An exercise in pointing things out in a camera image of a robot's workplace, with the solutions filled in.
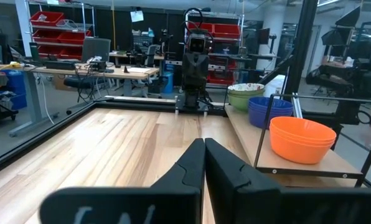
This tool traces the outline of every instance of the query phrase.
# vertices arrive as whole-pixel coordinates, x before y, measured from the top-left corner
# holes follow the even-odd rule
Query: black chair
[[[82,62],[85,63],[87,60],[92,57],[99,56],[101,61],[109,61],[110,57],[110,39],[101,39],[101,38],[86,38],[83,42],[82,50]],[[79,103],[81,94],[86,93],[89,100],[94,98],[93,92],[95,91],[94,87],[99,88],[99,85],[106,85],[105,78],[95,78],[95,77],[83,77],[83,76],[69,76],[65,77],[63,84],[72,88],[78,89],[78,100]],[[78,108],[81,106],[87,105],[89,102],[85,101],[79,105],[72,106],[67,109],[67,114],[72,114],[72,109]]]

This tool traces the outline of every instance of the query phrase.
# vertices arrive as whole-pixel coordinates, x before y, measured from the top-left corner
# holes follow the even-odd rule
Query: green bowl
[[[235,96],[262,95],[264,92],[265,86],[257,83],[241,83],[228,87],[228,93]]]
[[[249,98],[248,97],[239,97],[239,96],[233,96],[228,94],[228,100],[230,104],[235,107],[239,111],[248,112],[248,104],[249,104]]]

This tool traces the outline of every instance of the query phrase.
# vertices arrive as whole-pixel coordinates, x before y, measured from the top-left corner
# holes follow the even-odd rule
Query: stacked bowls
[[[302,118],[277,117],[270,123],[273,151],[300,164],[317,164],[335,143],[336,133],[327,126]]]
[[[268,97],[254,97],[249,99],[248,115],[249,122],[252,125],[258,128],[264,127],[269,101],[270,98]],[[284,100],[273,99],[273,104],[271,105],[269,120],[266,128],[269,128],[271,119],[278,116],[291,116],[292,112],[292,103]]]
[[[228,87],[228,100],[237,110],[247,112],[251,97],[263,96],[265,86],[257,83],[242,83]]]

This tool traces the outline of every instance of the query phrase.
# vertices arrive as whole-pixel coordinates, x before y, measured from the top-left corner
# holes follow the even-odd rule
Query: wooden shelf
[[[230,105],[225,107],[225,111],[251,164],[253,164],[258,150],[261,129],[249,123],[246,113],[239,112]],[[269,131],[266,131],[263,140],[257,169],[269,169],[276,170],[277,173],[283,171],[287,174],[315,175],[321,177],[334,177],[334,175],[338,175],[340,178],[352,178],[352,176],[362,175],[360,171],[332,150],[329,150],[323,160],[315,165],[297,164],[283,159],[271,149]]]

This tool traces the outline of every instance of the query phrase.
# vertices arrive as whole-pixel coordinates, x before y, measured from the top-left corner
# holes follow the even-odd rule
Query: orange bowl
[[[331,128],[307,119],[280,116],[273,118],[270,125],[287,136],[305,141],[331,142],[336,139],[336,133]]]
[[[286,132],[278,129],[276,126],[274,126],[272,124],[270,125],[270,133],[271,132],[276,132],[277,134],[279,134],[281,137],[283,137],[285,139],[289,139],[290,141],[300,143],[300,144],[304,144],[304,145],[307,145],[307,146],[330,146],[331,147],[335,143],[335,139],[333,139],[331,141],[313,141],[313,140],[305,140],[305,139],[301,139],[301,138],[296,138],[292,135],[286,134]]]
[[[317,164],[327,154],[330,146],[307,146],[270,133],[272,150],[284,159],[300,164]]]

